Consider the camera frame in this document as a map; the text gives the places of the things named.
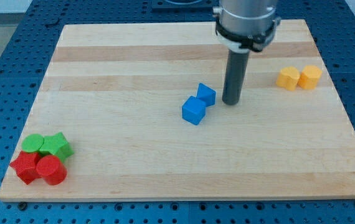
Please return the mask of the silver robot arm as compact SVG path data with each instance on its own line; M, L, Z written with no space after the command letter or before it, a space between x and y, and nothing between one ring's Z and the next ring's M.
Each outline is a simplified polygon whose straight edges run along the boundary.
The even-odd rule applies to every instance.
M261 52L277 31L277 0L220 0L213 7L215 34L229 50L246 54Z

